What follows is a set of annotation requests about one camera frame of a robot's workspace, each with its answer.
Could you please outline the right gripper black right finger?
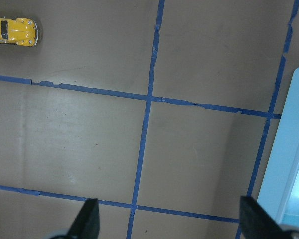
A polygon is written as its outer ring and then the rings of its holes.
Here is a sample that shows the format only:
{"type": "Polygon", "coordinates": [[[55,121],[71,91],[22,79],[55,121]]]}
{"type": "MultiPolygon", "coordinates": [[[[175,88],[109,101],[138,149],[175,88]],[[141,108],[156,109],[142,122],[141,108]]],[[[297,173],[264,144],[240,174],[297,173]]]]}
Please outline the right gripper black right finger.
{"type": "Polygon", "coordinates": [[[239,225],[246,239],[291,239],[252,197],[241,196],[239,225]]]}

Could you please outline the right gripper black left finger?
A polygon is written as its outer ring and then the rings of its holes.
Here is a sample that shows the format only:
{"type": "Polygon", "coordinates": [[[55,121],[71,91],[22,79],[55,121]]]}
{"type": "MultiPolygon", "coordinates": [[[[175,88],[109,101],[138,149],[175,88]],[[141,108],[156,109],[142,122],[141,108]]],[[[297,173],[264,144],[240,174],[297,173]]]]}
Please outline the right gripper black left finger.
{"type": "Polygon", "coordinates": [[[97,239],[100,232],[98,199],[87,199],[70,229],[66,239],[97,239]]]}

